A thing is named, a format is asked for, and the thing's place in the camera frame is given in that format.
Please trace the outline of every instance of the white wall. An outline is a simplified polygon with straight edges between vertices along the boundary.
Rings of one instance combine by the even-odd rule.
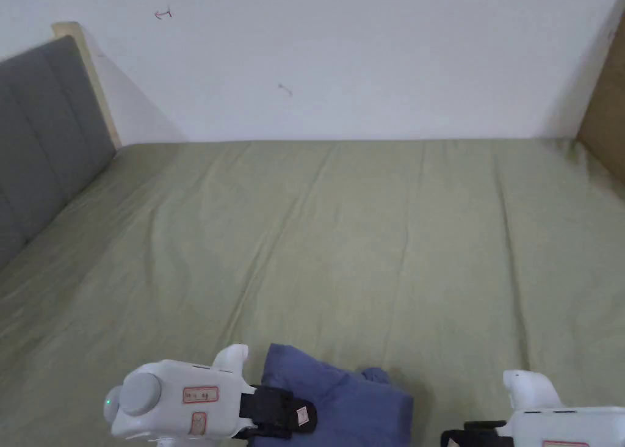
[[[0,56],[82,23],[126,143],[572,136],[618,1],[0,0]]]

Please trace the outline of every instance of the wall mark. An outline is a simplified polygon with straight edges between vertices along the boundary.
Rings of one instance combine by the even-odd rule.
[[[170,16],[170,18],[173,18],[172,11],[170,10],[170,6],[167,6],[167,11],[166,12],[159,12],[157,10],[154,13],[155,18],[157,18],[159,21],[162,21],[162,19],[161,19],[162,15],[168,15],[168,16]]]
[[[293,92],[288,87],[285,87],[282,84],[278,84],[278,88],[285,90],[289,94],[289,97],[293,97]]]

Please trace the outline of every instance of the bed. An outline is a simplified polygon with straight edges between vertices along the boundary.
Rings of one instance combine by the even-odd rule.
[[[68,84],[85,83],[80,66]],[[625,195],[579,144],[113,145],[0,271],[6,445],[121,445],[110,387],[235,342],[249,381],[271,342],[388,370],[414,396],[416,446],[505,418],[504,369],[624,404]]]

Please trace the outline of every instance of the sticker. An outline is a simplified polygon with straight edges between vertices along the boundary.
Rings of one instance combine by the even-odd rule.
[[[217,387],[185,387],[182,391],[183,403],[211,403],[219,399]]]
[[[301,426],[302,424],[306,424],[308,422],[308,410],[306,406],[297,410],[297,425]]]
[[[206,432],[206,413],[195,412],[191,416],[191,428],[189,434],[191,436],[203,436]]]
[[[585,442],[543,441],[543,447],[590,447]]]

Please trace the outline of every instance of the wooden panel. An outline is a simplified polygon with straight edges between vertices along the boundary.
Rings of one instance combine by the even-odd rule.
[[[57,38],[64,37],[65,35],[71,35],[76,40],[76,44],[78,45],[78,49],[80,50],[80,54],[82,56],[82,61],[87,68],[89,80],[92,82],[94,92],[96,92],[96,97],[98,99],[98,104],[100,105],[100,109],[104,115],[104,121],[106,122],[107,129],[109,130],[110,138],[115,145],[115,149],[120,149],[120,135],[115,128],[113,116],[110,113],[109,105],[106,102],[104,90],[100,84],[98,73],[96,72],[96,66],[93,63],[92,54],[89,52],[87,47],[87,41],[84,37],[81,25],[78,22],[58,22],[56,24],[52,24],[52,31],[54,32],[54,36]]]
[[[625,24],[616,32],[577,138],[625,183]]]

